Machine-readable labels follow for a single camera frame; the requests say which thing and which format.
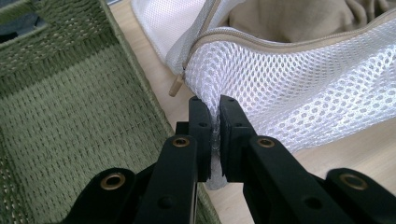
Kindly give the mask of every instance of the wooden table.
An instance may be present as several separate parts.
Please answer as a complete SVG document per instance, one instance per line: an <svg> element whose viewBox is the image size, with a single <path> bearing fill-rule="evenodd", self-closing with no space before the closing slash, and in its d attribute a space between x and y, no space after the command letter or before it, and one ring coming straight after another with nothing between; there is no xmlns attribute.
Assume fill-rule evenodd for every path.
<svg viewBox="0 0 396 224"><path fill-rule="evenodd" d="M150 45L131 10L130 0L111 6L111 11L132 46L166 117L175 129L177 121L188 120L188 100L193 93L185 86L176 97L168 91L174 75ZM324 177L333 168L347 167L367 174L396 194L396 119L321 147L293 154L310 173ZM253 223L242 194L242 184L207 191L222 223Z"/></svg>

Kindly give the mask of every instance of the zipper pull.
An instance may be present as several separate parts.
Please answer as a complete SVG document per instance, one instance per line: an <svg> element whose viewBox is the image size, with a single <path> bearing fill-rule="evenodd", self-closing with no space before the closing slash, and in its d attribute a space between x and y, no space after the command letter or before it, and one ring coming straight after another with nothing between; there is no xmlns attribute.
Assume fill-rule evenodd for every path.
<svg viewBox="0 0 396 224"><path fill-rule="evenodd" d="M176 96L176 94L180 90L180 88L183 85L183 83L184 83L184 74L177 75L177 77L175 78L174 83L172 84L171 89L169 90L169 95L172 96L172 97Z"/></svg>

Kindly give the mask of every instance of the brass screw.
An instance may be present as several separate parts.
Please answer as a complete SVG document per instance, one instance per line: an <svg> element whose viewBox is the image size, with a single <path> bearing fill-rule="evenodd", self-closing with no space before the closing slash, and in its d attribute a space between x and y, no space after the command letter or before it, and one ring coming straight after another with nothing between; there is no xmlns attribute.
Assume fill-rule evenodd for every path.
<svg viewBox="0 0 396 224"><path fill-rule="evenodd" d="M190 140L185 137L175 138L172 142L175 147L186 147L190 144Z"/></svg>
<svg viewBox="0 0 396 224"><path fill-rule="evenodd" d="M100 187L105 190L113 190L120 188L125 183L125 175L122 173L114 173L106 176L100 182Z"/></svg>
<svg viewBox="0 0 396 224"><path fill-rule="evenodd" d="M259 138L259 140L257 141L257 144L259 144L259 146L261 146L261 147L274 147L275 146L275 142L268 138Z"/></svg>

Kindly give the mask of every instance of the green basket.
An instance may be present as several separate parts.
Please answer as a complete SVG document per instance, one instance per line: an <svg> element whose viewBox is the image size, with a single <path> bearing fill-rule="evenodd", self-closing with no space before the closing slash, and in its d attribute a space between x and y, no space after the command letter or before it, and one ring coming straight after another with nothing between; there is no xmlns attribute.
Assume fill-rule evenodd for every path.
<svg viewBox="0 0 396 224"><path fill-rule="evenodd" d="M96 174L135 173L173 134L105 1L21 0L46 24L0 44L0 223L59 222ZM219 222L200 188L198 222Z"/></svg>

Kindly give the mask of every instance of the metal bolt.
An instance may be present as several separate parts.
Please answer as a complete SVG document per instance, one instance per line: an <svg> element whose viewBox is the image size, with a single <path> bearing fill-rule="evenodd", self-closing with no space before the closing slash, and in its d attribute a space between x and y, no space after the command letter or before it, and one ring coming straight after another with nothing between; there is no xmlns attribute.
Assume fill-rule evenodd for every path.
<svg viewBox="0 0 396 224"><path fill-rule="evenodd" d="M100 182L100 186L105 190L113 190L120 188L125 183L125 175L122 173L114 173L106 176Z"/></svg>
<svg viewBox="0 0 396 224"><path fill-rule="evenodd" d="M179 137L173 140L172 144L175 147L186 147L190 144L190 140L185 137Z"/></svg>
<svg viewBox="0 0 396 224"><path fill-rule="evenodd" d="M259 140L257 141L257 144L259 144L259 146L261 146L261 147L274 147L275 146L275 142L268 138L259 138Z"/></svg>
<svg viewBox="0 0 396 224"><path fill-rule="evenodd" d="M353 174L341 174L340 179L344 184L353 189L365 190L369 187L366 181Z"/></svg>

